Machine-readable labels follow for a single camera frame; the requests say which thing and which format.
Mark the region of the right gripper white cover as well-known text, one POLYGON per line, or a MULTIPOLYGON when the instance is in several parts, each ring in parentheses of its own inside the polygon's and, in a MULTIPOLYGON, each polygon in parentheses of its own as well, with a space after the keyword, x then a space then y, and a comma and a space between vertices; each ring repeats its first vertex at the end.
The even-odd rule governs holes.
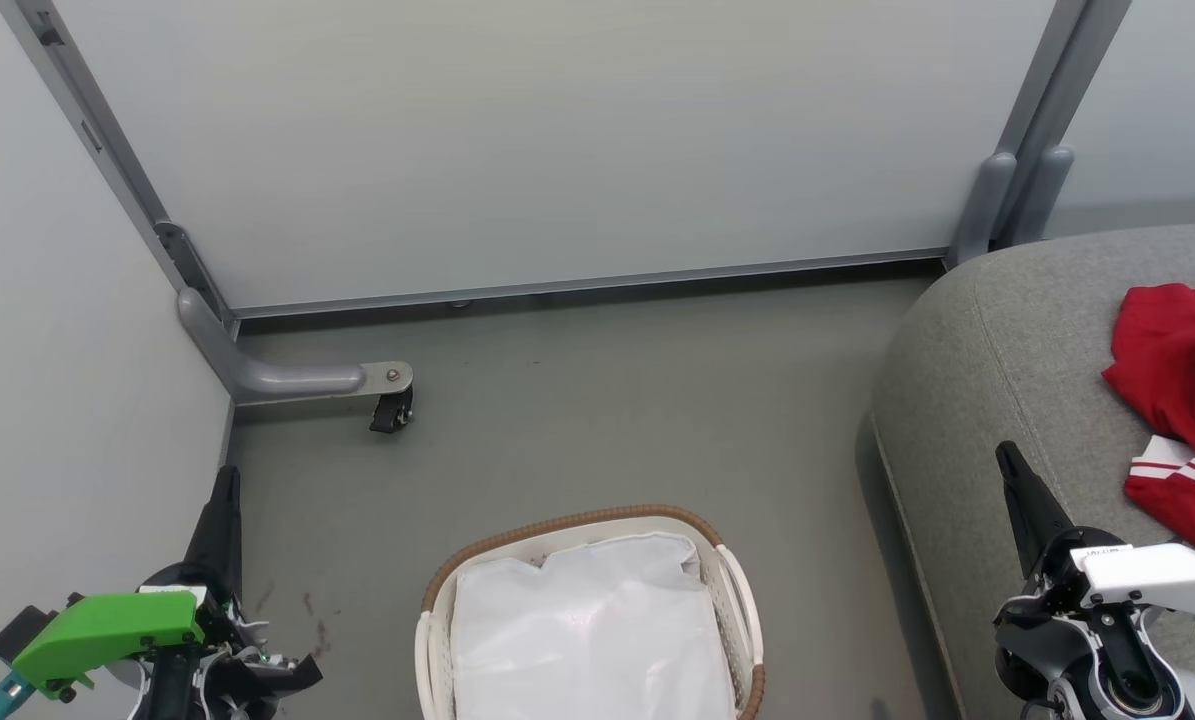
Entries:
POLYGON ((1195 550, 1187 544, 1105 544, 1077 530, 1013 441, 995 447, 1010 530, 1025 589, 995 616, 1009 653, 1096 653, 1104 636, 1147 644, 1146 611, 1195 616, 1195 550))

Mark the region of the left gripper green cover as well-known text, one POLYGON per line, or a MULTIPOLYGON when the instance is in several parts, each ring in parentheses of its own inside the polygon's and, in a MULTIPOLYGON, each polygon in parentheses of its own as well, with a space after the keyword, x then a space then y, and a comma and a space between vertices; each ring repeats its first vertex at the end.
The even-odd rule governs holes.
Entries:
POLYGON ((134 719, 272 719, 321 683, 312 656, 272 653, 243 609, 241 475, 217 470, 184 556, 123 593, 26 607, 0 633, 0 719, 33 696, 68 703, 105 669, 131 683, 134 719))

